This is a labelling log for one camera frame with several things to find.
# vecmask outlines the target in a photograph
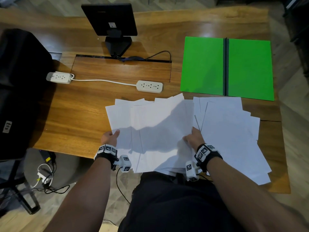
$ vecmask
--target label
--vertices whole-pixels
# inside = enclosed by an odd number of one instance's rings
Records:
[[[4,124],[2,132],[8,134],[10,132],[11,126],[12,126],[12,121],[7,120]]]
[[[117,28],[115,23],[108,23],[111,28]]]

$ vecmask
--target power outlet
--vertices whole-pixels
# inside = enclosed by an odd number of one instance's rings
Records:
[[[70,73],[49,72],[46,76],[46,80],[54,83],[70,84],[72,81],[71,77]]]
[[[139,80],[137,81],[136,88],[138,91],[159,94],[162,92],[163,84],[160,82]]]

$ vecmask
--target left hand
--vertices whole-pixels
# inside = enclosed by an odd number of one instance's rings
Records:
[[[101,138],[101,145],[104,144],[109,144],[112,145],[114,147],[117,146],[117,138],[120,134],[120,130],[116,130],[116,132],[113,134],[112,131],[108,131],[106,133],[103,134],[102,138]]]

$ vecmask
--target stack of paper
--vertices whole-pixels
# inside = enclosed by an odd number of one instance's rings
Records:
[[[113,132],[120,129],[118,156],[128,155],[135,173],[185,174],[186,161],[196,160],[182,137],[194,126],[228,164],[257,184],[270,182],[271,169],[257,145],[260,119],[242,110],[241,98],[116,99],[106,112]]]

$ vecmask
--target power strip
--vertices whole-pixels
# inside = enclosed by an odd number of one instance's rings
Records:
[[[137,81],[136,88],[138,91],[159,94],[162,92],[163,84],[160,82],[139,80]]]
[[[60,84],[70,84],[71,74],[64,72],[49,72],[46,76],[46,80],[50,82],[60,83]]]
[[[105,81],[111,82],[116,84],[122,85],[131,85],[136,86],[138,91],[142,92],[149,92],[149,93],[161,93],[163,90],[163,84],[161,82],[154,82],[154,81],[146,81],[146,80],[139,80],[137,84],[126,84],[117,81],[109,81],[109,80],[76,80],[74,79],[74,75],[71,73],[64,73],[64,72],[49,72],[46,76],[46,80],[54,83],[61,83],[61,84],[70,84],[72,80],[75,81]]]

